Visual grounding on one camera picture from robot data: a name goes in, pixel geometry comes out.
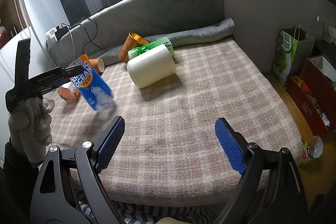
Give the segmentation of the left hand white glove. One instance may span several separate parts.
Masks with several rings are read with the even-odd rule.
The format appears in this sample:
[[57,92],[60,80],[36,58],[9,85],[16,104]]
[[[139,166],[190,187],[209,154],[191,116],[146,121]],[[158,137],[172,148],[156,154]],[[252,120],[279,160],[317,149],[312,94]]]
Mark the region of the left hand white glove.
[[50,113],[54,107],[54,100],[29,98],[10,114],[11,143],[32,164],[45,159],[46,148],[52,142]]

